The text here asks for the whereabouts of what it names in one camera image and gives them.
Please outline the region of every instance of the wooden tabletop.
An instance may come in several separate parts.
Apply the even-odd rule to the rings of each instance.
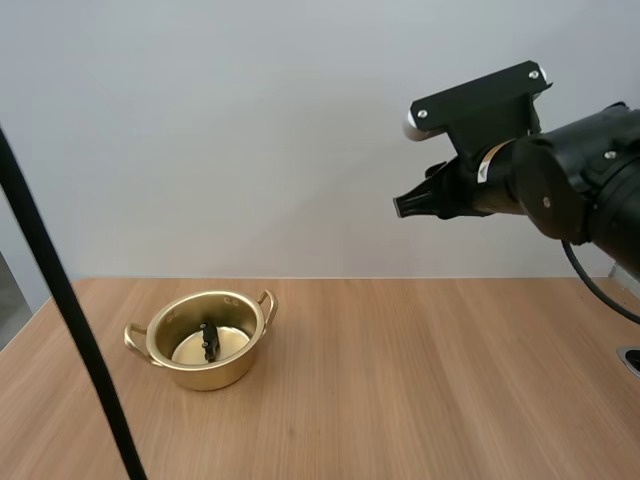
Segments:
[[[184,390],[125,349],[126,323],[216,288],[280,299],[238,383]],[[150,480],[640,476],[640,379],[616,356],[640,327],[577,280],[89,279],[76,291]],[[0,432],[2,478],[126,478],[51,303],[0,352]]]

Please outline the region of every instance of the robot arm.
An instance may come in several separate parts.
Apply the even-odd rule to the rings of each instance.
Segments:
[[[414,102],[410,137],[446,132],[458,156],[396,198],[398,215],[527,215],[640,272],[640,111],[618,103],[541,133],[533,100],[550,86],[525,62]]]

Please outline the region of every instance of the brass pot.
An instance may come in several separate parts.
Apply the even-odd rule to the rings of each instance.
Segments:
[[[269,298],[266,320],[260,305]],[[278,310],[265,290],[257,302],[241,293],[214,290],[176,300],[160,310],[148,328],[135,323],[124,330],[124,343],[147,363],[166,369],[174,381],[191,390],[215,390],[239,380],[253,365],[256,347]],[[205,325],[215,325],[218,342],[204,342]],[[146,335],[147,352],[133,340]],[[214,355],[209,343],[217,343]]]

